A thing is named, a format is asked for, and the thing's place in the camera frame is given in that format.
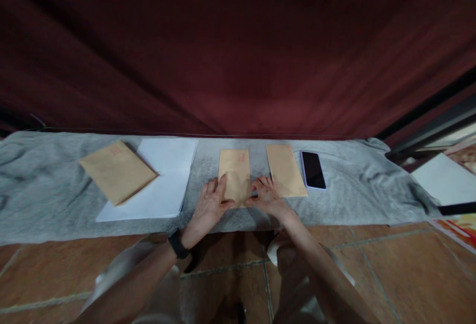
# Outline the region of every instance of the black strap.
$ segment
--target black strap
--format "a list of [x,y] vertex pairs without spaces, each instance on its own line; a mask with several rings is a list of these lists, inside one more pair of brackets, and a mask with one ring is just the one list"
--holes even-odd
[[185,259],[190,252],[180,242],[180,229],[176,229],[174,233],[169,236],[169,243],[174,249],[178,259]]

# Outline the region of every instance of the dark red curtain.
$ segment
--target dark red curtain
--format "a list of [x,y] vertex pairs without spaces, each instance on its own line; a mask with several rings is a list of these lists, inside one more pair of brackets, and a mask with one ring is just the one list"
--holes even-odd
[[476,64],[476,0],[1,0],[0,13],[1,105],[53,127],[375,136]]

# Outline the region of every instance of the leg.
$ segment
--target leg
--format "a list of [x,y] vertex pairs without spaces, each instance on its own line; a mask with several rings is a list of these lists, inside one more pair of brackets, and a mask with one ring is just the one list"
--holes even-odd
[[[323,248],[354,285],[354,279],[340,259],[329,248]],[[324,314],[309,284],[307,264],[286,232],[282,232],[270,244],[268,257],[281,275],[279,308],[274,323],[325,323]]]
[[[96,287],[81,312],[111,288],[114,283],[129,273],[159,245],[160,243],[151,243],[145,238],[117,255],[109,264],[108,268],[96,278]],[[159,284],[156,293],[153,298],[151,298],[146,309],[134,323],[146,323],[150,313],[159,315],[164,323],[181,323],[178,295],[180,289],[180,274],[188,266],[190,261],[191,257],[189,256],[184,260],[180,260],[177,265],[171,268],[167,276]]]

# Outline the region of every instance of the black phone screen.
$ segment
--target black phone screen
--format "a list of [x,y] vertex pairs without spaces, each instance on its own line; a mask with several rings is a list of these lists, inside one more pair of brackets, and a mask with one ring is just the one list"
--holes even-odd
[[326,182],[324,181],[324,174],[322,173],[319,155],[316,153],[302,152],[302,162],[304,164],[304,174],[307,186],[325,189]]

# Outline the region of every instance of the tile grout line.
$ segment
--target tile grout line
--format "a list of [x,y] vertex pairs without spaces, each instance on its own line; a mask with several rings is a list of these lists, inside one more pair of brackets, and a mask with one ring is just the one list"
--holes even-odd
[[456,262],[458,262],[458,265],[461,267],[461,269],[463,270],[463,272],[469,277],[471,278],[473,281],[476,281],[476,276],[474,276],[465,266],[465,264],[463,262],[461,262],[460,258],[456,255],[456,253],[453,252],[453,250],[446,244],[444,243],[440,238],[439,238],[440,234],[436,234],[436,238],[438,239],[438,241],[451,253],[451,255],[455,258]]
[[[354,230],[352,228],[350,228],[350,231],[352,232],[352,235],[354,236],[355,239],[357,239],[357,236],[354,232]],[[383,293],[383,296],[385,297],[385,300],[387,301],[387,304],[389,305],[390,307],[390,310],[392,311],[393,315],[395,316],[395,318],[397,319],[397,322],[398,324],[402,324],[402,321],[400,320],[398,314],[397,314],[397,311],[395,310],[395,308],[393,307],[392,305],[392,302],[390,302],[390,298],[388,298],[387,296],[387,293],[385,292],[385,289],[383,288],[383,285],[382,283],[380,283],[380,280],[378,279],[377,277],[377,274],[375,273],[375,271],[373,270],[372,268],[372,264],[370,263],[368,257],[367,257],[367,254],[364,252],[364,250],[362,249],[362,247],[359,245],[357,245],[358,249],[360,250],[360,253],[362,253],[362,256],[363,256],[363,259],[365,260],[365,263],[367,263],[367,267],[368,269],[370,270],[370,273],[372,273],[372,276],[373,278],[375,279],[375,281],[377,282],[377,285],[379,286],[380,288],[380,291]]]
[[2,277],[3,274],[8,270],[8,268],[13,264],[13,262],[15,262],[16,258],[20,255],[20,252],[21,252],[23,246],[25,246],[25,245],[21,245],[21,246],[15,251],[15,253],[10,257],[10,259],[8,260],[8,262],[3,266],[3,268],[2,268],[1,271],[0,271],[0,277]]
[[218,268],[213,268],[213,269],[204,270],[204,271],[195,272],[195,273],[186,273],[186,274],[182,274],[180,276],[180,279],[204,277],[210,274],[225,273],[225,272],[230,272],[237,269],[243,269],[246,267],[253,267],[253,266],[260,265],[266,262],[269,262],[269,260],[268,259],[254,260],[254,261],[250,261],[246,263],[237,263],[237,264],[232,264],[225,267],[218,267]]
[[87,299],[91,292],[83,292],[79,294],[71,294],[66,297],[52,298],[47,301],[35,302],[30,304],[15,305],[8,308],[0,308],[0,314],[21,312],[24,310],[38,309],[43,307],[49,307],[58,304],[65,304],[75,300]]
[[[261,256],[263,259],[265,259],[263,244],[260,244],[260,247],[261,247]],[[273,303],[271,303],[271,291],[269,289],[268,270],[266,269],[266,262],[263,263],[263,270],[264,270],[264,279],[266,281],[266,296],[268,297],[269,322],[272,323],[274,320]]]
[[[350,226],[349,226],[349,229],[352,231],[352,234],[353,234],[354,238],[357,239],[354,230]],[[394,235],[374,237],[374,238],[367,239],[367,240],[356,241],[356,242],[351,242],[351,243],[346,243],[346,244],[342,244],[342,245],[333,246],[332,249],[340,250],[340,249],[347,248],[347,247],[358,247],[358,246],[361,246],[361,245],[367,245],[367,244],[371,244],[371,243],[375,243],[375,242],[382,242],[382,241],[386,241],[386,240],[393,240],[393,239],[399,238],[399,237],[418,235],[418,234],[421,234],[421,233],[426,233],[426,232],[431,232],[431,231],[433,231],[433,229],[420,229],[420,230],[414,230],[414,231],[409,231],[409,232],[402,232],[402,233],[398,233],[398,234],[394,234]]]
[[[355,236],[355,232],[353,231],[351,226],[349,226],[349,229],[351,230],[354,238],[357,239],[357,237]],[[383,289],[382,284],[380,283],[380,281],[378,280],[375,272],[373,271],[373,269],[371,267],[371,264],[370,264],[370,261],[368,260],[365,252],[363,252],[363,249],[360,246],[370,244],[370,243],[375,243],[375,242],[381,242],[381,241],[385,241],[385,240],[391,240],[391,239],[398,238],[398,237],[405,237],[405,236],[411,236],[411,235],[415,235],[415,234],[419,234],[419,233],[430,232],[432,230],[433,229],[420,229],[420,230],[414,230],[414,231],[409,231],[409,232],[402,232],[400,234],[376,237],[376,238],[373,238],[373,239],[367,239],[367,240],[363,240],[363,241],[356,241],[356,242],[352,242],[352,243],[348,243],[348,244],[333,246],[332,249],[339,250],[339,249],[348,248],[348,247],[358,247],[360,249],[360,251],[362,252],[362,254],[364,256],[364,259],[367,263],[367,266],[369,267],[372,275],[374,276],[375,280],[377,281],[377,284],[380,286],[380,289],[382,290],[388,304],[390,305],[391,310],[393,311],[393,313],[396,316],[399,323],[401,323],[401,321],[398,318],[393,306],[390,303],[389,298],[387,297],[387,295],[386,295],[386,293]],[[16,250],[16,252],[12,255],[12,257],[5,264],[5,266],[3,266],[3,269],[0,271],[0,277],[8,270],[8,268],[11,266],[11,264],[16,260],[16,258],[19,256],[19,254],[20,254],[20,252],[21,252],[21,250],[23,249],[24,246],[25,246],[24,244],[21,245],[21,247]],[[224,272],[228,272],[228,271],[233,271],[233,270],[237,270],[237,269],[242,269],[242,268],[262,264],[264,266],[264,271],[265,271],[266,290],[267,290],[267,296],[268,296],[268,311],[269,311],[270,318],[271,318],[271,321],[272,321],[274,316],[272,314],[272,303],[271,303],[269,282],[268,282],[267,270],[266,270],[266,263],[268,263],[270,261],[269,261],[269,259],[264,259],[264,251],[263,251],[263,246],[262,245],[261,245],[261,254],[262,254],[262,257],[263,257],[262,260],[255,260],[255,261],[250,261],[250,262],[247,262],[247,263],[233,264],[233,265],[229,265],[229,266],[225,266],[225,267],[213,268],[211,270],[205,270],[205,271],[200,271],[200,272],[190,273],[190,274],[185,274],[185,275],[183,274],[180,277],[180,279],[195,278],[195,277],[202,277],[202,276],[206,276],[206,275],[210,275],[210,274],[224,273]],[[84,292],[84,293],[80,293],[80,294],[73,294],[73,295],[66,296],[66,297],[52,298],[52,299],[49,299],[47,301],[41,301],[41,302],[35,302],[35,303],[29,303],[29,304],[22,304],[22,305],[19,305],[19,306],[12,306],[12,307],[7,307],[7,308],[0,308],[0,314],[20,312],[20,311],[24,311],[24,310],[42,308],[42,307],[53,306],[53,305],[58,305],[58,304],[64,304],[64,303],[68,303],[68,302],[71,302],[71,301],[74,301],[74,300],[87,299],[89,297],[90,293],[91,292]]]

